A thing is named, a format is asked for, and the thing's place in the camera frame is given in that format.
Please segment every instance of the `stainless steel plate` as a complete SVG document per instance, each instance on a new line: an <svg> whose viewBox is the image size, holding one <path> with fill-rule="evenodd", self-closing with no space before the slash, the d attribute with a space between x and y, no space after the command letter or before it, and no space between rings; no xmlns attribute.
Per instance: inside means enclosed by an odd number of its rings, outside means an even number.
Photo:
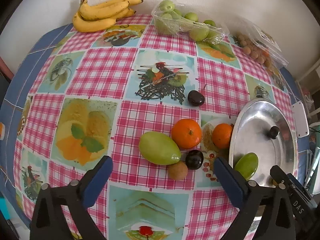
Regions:
<svg viewBox="0 0 320 240"><path fill-rule="evenodd" d="M266 133L272 126L280 129L272 140ZM270 169L278 165L285 173L293 173L295 152L290 127L280 110L269 100L256 98L247 103L236 120L230 143L229 164L234 167L247 153L259 158L251 178L260 186L273 187Z"/></svg>

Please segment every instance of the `yellow banana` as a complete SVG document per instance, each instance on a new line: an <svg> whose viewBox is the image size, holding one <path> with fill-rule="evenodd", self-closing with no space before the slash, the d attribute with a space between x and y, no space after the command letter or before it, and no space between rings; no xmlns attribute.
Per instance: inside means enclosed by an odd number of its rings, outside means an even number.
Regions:
<svg viewBox="0 0 320 240"><path fill-rule="evenodd" d="M110 18L112 18L112 19L121 19L124 16L126 16L128 12L129 12L129 8L125 8L121 12L118 12L115 15L112 15Z"/></svg>
<svg viewBox="0 0 320 240"><path fill-rule="evenodd" d="M81 18L80 12L77 11L72 19L75 29L82 33L91 33L105 30L116 23L116 19L103 19L92 22L87 22Z"/></svg>
<svg viewBox="0 0 320 240"><path fill-rule="evenodd" d="M111 17L129 6L128 1L121 1L103 8L92 8L87 2L88 0L84 0L79 8L81 16L87 21Z"/></svg>
<svg viewBox="0 0 320 240"><path fill-rule="evenodd" d="M92 7L96 8L96 9L100 9L100 8L104 8L106 6L109 6L111 4L114 4L116 2L123 2L123 1L128 1L129 5L136 5L136 4L139 4L139 3L143 2L143 0L109 0L109 1L106 1L106 2L103 2L103 3L99 3L97 5L94 5Z"/></svg>
<svg viewBox="0 0 320 240"><path fill-rule="evenodd" d="M131 8L129 8L129 11L127 12L127 14L124 16L124 18L126 17L130 17L132 15L134 15L137 11L132 10Z"/></svg>

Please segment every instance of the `printed kiwi slice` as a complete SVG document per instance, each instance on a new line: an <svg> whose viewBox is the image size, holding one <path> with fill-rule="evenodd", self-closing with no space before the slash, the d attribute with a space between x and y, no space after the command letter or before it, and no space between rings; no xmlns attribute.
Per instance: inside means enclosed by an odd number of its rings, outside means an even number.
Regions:
<svg viewBox="0 0 320 240"><path fill-rule="evenodd" d="M175 86L175 87L180 87L185 84L187 81L187 75L175 75L174 77L170 78L168 81L168 84Z"/></svg>

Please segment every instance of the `silver bolt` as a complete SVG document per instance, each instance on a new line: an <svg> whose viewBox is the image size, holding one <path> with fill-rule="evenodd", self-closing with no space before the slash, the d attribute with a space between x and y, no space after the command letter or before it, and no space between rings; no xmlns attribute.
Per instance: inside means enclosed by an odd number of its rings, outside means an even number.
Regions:
<svg viewBox="0 0 320 240"><path fill-rule="evenodd" d="M41 189L45 190L45 189L47 189L48 187L49 187L49 185L48 185L47 183L45 183L45 184L43 184L43 185L41 186Z"/></svg>
<svg viewBox="0 0 320 240"><path fill-rule="evenodd" d="M285 185L284 185L284 184L282 184L282 183L279 183L279 185L278 185L278 186L279 186L279 188L280 188L280 189L285 189Z"/></svg>
<svg viewBox="0 0 320 240"><path fill-rule="evenodd" d="M249 180L248 181L248 184L251 186L251 187L255 187L257 185L257 183L254 181L254 180Z"/></svg>
<svg viewBox="0 0 320 240"><path fill-rule="evenodd" d="M77 179L73 179L71 182L70 182L70 185L71 186L77 186L79 184L79 180Z"/></svg>

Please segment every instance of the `tablecloth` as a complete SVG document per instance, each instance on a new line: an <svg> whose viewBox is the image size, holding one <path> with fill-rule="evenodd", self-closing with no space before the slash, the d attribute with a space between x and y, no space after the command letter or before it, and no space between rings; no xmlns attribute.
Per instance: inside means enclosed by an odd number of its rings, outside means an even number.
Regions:
<svg viewBox="0 0 320 240"><path fill-rule="evenodd" d="M205 150L210 165L174 181L165 166L140 155L138 143L147 131L170 135L182 118L197 121L203 131L215 123L234 123L258 94L279 107L296 143L290 88L281 73L243 54L231 35L221 44L218 51L188 36L160 35L150 15L122 19L96 33L79 33L66 25L40 39L14 78L21 82L9 87L0 115L7 127L0 144L0 188L15 196L9 200L25 223L43 183L67 185L109 155L114 170L88 208L107 239L139 239L141 225L153 228L154 239L220 239L237 211L210 169L219 154ZM143 82L150 75L159 77L157 73L183 78L150 92ZM191 90L205 96L201 107L188 104ZM80 139L65 131L79 127L82 142L95 140L87 149L94 147L96 155L68 154ZM68 208L63 209L78 234ZM248 239L256 227L252 225Z"/></svg>

